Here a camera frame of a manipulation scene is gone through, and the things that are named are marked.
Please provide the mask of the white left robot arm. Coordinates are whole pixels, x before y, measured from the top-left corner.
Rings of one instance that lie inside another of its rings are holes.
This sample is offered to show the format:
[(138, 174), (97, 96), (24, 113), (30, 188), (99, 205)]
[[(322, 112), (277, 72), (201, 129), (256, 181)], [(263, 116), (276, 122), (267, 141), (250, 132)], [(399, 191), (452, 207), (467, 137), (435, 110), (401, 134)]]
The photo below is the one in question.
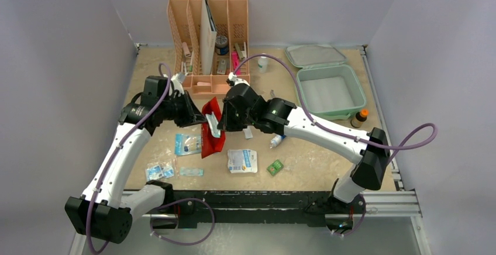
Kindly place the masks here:
[(205, 117), (183, 89), (185, 75), (149, 76), (143, 91), (121, 111), (113, 143), (97, 174), (79, 197), (69, 197), (64, 210), (81, 235), (122, 243), (134, 220), (152, 209), (168, 213), (174, 207), (173, 186), (148, 181), (123, 196), (131, 170), (155, 129), (165, 120), (178, 127), (197, 125)]

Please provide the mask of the red zipper pouch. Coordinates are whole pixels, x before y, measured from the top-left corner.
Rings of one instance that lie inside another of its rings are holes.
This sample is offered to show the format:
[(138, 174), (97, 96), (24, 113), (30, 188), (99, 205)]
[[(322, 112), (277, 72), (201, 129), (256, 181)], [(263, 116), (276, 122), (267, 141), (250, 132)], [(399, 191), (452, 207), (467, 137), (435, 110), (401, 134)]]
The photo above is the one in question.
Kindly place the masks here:
[(221, 109), (216, 97), (213, 97), (202, 107), (202, 114), (206, 118), (206, 123), (203, 123), (201, 128), (201, 158), (206, 158), (212, 154), (220, 153), (226, 140), (225, 133), (218, 129)]

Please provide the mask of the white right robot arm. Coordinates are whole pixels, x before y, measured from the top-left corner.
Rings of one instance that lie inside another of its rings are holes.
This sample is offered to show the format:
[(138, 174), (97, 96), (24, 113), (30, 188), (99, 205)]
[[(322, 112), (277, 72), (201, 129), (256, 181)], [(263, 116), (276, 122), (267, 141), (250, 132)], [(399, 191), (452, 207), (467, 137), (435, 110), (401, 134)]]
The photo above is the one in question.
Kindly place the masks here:
[(252, 126), (266, 134), (302, 139), (333, 151), (352, 163), (339, 178), (328, 197), (335, 212), (343, 212), (355, 197), (365, 190), (382, 187), (389, 153), (385, 132), (373, 128), (367, 132), (336, 123), (310, 119), (302, 107), (281, 99), (265, 100), (247, 84), (236, 84), (223, 99), (219, 128), (226, 132)]

